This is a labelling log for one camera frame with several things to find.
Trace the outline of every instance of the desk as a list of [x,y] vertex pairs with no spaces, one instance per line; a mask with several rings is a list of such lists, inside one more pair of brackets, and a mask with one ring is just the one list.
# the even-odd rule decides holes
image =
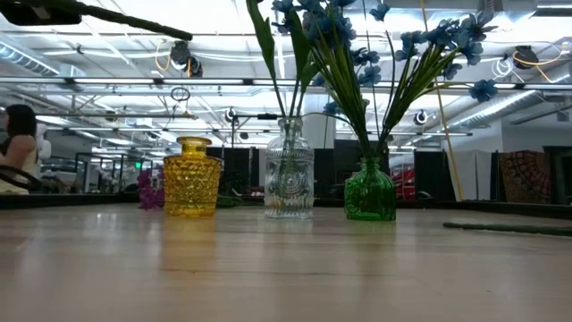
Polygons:
[[397,223],[189,220],[131,204],[0,212],[0,321],[569,321],[572,239],[445,221],[569,225],[459,210]]

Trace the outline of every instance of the yellow glass vase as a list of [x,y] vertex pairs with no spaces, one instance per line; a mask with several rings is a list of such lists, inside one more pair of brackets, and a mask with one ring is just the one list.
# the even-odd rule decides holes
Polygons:
[[165,213],[169,216],[205,217],[216,211],[222,162],[206,156],[209,139],[180,137],[180,156],[164,159]]

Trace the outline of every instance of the dark hair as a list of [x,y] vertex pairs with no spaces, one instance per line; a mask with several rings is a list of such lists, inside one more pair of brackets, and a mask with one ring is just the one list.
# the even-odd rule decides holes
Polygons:
[[3,155],[6,155],[13,137],[17,135],[29,135],[32,138],[36,138],[36,127],[38,125],[36,122],[36,113],[27,105],[11,105],[6,108],[5,112],[10,119],[5,129],[6,133],[8,133],[8,139],[0,146],[0,152],[2,152]]

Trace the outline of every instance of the green glass vase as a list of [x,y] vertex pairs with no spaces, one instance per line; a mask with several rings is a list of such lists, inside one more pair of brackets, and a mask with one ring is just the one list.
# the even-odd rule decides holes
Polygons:
[[351,220],[394,221],[395,185],[379,170],[379,158],[362,158],[361,171],[346,180],[346,217]]

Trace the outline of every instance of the vase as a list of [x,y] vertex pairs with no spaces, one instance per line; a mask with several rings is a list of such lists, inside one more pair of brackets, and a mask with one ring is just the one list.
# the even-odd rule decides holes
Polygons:
[[280,137],[266,147],[265,217],[311,219],[314,150],[302,138],[302,120],[281,119]]
[[169,216],[215,214],[222,162],[206,156],[209,139],[180,137],[181,155],[164,159],[164,210]]
[[393,181],[379,170],[379,158],[362,158],[361,161],[361,171],[346,180],[346,217],[351,220],[394,221]]

